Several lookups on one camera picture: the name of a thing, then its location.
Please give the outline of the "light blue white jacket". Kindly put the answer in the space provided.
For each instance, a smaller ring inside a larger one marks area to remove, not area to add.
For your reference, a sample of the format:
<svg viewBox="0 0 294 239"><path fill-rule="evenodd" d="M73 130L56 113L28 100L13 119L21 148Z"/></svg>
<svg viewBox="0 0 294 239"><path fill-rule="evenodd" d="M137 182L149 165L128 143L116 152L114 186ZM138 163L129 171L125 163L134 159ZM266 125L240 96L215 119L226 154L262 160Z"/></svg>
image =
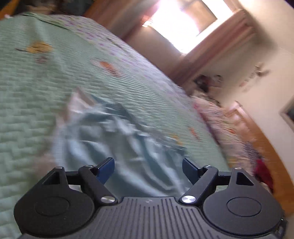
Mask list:
<svg viewBox="0 0 294 239"><path fill-rule="evenodd" d="M51 155L66 170L108 157L115 171L106 187L116 197L179 197L191 183L182 171L185 149L147 126L121 104L72 92L57 118Z"/></svg>

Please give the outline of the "dark patterned garment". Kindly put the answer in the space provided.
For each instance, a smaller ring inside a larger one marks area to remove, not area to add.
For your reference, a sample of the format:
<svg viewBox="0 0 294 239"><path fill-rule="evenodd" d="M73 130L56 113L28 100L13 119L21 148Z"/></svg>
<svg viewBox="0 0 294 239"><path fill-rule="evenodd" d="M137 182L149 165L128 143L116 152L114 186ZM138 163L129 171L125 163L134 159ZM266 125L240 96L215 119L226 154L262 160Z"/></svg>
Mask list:
<svg viewBox="0 0 294 239"><path fill-rule="evenodd" d="M246 142L243 144L245 155L250 160L253 167L256 166L257 160L262 159L262 155L253 147L252 143Z"/></svg>

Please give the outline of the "floral folded duvet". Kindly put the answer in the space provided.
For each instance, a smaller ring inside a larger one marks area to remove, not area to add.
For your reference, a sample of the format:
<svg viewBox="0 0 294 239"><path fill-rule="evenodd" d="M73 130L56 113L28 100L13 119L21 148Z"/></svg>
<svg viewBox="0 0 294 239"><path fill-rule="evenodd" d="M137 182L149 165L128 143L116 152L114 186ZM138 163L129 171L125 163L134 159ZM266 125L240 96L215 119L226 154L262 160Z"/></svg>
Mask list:
<svg viewBox="0 0 294 239"><path fill-rule="evenodd" d="M242 139L235 125L225 116L224 109L200 97L193 97L192 103L208 125L228 165L232 168L241 167L253 175L255 167L251 165L243 148L243 144L248 141Z"/></svg>

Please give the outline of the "dark red garment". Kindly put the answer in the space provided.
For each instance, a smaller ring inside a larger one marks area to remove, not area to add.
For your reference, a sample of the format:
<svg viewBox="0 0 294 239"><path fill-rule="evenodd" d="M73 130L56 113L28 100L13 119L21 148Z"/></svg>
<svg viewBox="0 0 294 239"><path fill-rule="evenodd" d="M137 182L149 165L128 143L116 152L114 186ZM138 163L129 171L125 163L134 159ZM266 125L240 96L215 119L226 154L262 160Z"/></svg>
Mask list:
<svg viewBox="0 0 294 239"><path fill-rule="evenodd" d="M271 193L274 192L274 180L271 176L271 172L267 168L266 164L261 158L256 160L256 166L254 168L254 176L255 178L266 184Z"/></svg>

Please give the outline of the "wooden bed headboard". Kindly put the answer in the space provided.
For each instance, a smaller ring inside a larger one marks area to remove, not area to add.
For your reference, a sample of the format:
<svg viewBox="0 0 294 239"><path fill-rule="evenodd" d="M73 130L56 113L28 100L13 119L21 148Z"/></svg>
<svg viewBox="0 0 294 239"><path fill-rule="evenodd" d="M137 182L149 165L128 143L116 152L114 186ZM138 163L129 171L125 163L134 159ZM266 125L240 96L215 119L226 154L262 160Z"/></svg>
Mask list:
<svg viewBox="0 0 294 239"><path fill-rule="evenodd" d="M239 102L235 101L228 108L226 116L235 125L242 141L252 143L265 158L265 164L274 180L274 197L280 202L286 216L293 215L293 182L269 140Z"/></svg>

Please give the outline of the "cluttered white nightstand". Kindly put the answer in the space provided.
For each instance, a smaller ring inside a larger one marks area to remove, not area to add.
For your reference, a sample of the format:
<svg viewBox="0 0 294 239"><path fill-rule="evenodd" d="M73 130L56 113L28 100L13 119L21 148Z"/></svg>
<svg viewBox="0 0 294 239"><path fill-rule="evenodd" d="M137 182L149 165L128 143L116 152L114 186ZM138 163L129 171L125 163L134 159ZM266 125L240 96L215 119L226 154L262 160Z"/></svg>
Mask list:
<svg viewBox="0 0 294 239"><path fill-rule="evenodd" d="M196 85L196 90L210 97L214 97L220 93L223 82L224 79L221 75L214 75L212 77L199 75L193 80L193 83Z"/></svg>

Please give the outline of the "green quilted bee bedspread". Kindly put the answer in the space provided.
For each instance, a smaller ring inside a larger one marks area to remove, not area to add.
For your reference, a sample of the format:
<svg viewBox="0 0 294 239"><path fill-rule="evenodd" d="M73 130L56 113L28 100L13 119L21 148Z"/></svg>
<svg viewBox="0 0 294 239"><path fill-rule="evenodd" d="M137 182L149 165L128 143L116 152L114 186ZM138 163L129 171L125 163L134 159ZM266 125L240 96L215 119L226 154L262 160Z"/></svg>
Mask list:
<svg viewBox="0 0 294 239"><path fill-rule="evenodd" d="M19 236L16 202L61 166L50 150L77 88L121 104L196 164L228 170L184 90L132 47L82 16L23 13L1 21L1 238Z"/></svg>

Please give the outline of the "pink right curtain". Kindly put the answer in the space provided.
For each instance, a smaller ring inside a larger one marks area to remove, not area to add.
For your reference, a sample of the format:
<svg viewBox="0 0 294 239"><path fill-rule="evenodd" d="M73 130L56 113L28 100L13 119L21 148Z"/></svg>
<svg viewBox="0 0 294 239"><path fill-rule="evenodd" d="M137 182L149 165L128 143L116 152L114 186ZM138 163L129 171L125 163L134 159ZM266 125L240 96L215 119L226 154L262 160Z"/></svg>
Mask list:
<svg viewBox="0 0 294 239"><path fill-rule="evenodd" d="M192 81L212 61L247 42L255 34L252 21L246 11L238 9L184 56L168 77L182 86Z"/></svg>

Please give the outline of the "pink curtain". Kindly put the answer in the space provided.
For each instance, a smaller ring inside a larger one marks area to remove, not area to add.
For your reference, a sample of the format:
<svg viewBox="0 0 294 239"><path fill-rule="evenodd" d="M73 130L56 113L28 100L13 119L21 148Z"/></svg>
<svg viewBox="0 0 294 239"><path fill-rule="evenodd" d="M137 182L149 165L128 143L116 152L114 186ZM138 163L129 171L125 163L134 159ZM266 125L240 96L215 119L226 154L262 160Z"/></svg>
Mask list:
<svg viewBox="0 0 294 239"><path fill-rule="evenodd" d="M212 61L247 42L255 34L252 21L246 11L238 9L184 56L168 77L182 86L192 81Z"/></svg>
<svg viewBox="0 0 294 239"><path fill-rule="evenodd" d="M158 1L94 1L84 16L119 38L127 36L158 9Z"/></svg>

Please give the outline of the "pink left curtain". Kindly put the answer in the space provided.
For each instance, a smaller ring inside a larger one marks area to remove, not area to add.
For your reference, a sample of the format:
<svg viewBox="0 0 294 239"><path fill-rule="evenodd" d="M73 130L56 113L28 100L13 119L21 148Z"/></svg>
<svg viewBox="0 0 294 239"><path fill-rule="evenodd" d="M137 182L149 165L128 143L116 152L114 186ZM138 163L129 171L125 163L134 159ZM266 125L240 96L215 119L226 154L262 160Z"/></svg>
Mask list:
<svg viewBox="0 0 294 239"><path fill-rule="evenodd" d="M158 1L94 1L84 16L119 38L127 36L158 9Z"/></svg>

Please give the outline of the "framed wall picture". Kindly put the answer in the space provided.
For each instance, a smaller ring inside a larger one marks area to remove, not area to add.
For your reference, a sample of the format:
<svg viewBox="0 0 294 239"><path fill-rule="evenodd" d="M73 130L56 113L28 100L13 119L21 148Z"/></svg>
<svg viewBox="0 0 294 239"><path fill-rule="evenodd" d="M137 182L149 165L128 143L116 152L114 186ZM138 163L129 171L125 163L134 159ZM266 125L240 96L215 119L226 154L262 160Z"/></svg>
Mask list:
<svg viewBox="0 0 294 239"><path fill-rule="evenodd" d="M286 122L286 124L294 131L294 122L293 122L293 105L294 98L292 97L285 106L279 111L279 115Z"/></svg>

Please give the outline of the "brass wall lamp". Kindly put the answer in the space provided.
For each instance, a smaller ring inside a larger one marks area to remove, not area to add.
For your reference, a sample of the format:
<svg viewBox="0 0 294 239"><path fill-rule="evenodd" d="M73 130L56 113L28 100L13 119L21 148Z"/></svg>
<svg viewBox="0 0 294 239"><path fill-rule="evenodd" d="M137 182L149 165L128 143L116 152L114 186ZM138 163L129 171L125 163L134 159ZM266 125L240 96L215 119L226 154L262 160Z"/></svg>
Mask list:
<svg viewBox="0 0 294 239"><path fill-rule="evenodd" d="M270 70L263 70L262 65L255 65L254 67L254 74L257 77L264 77L270 73Z"/></svg>

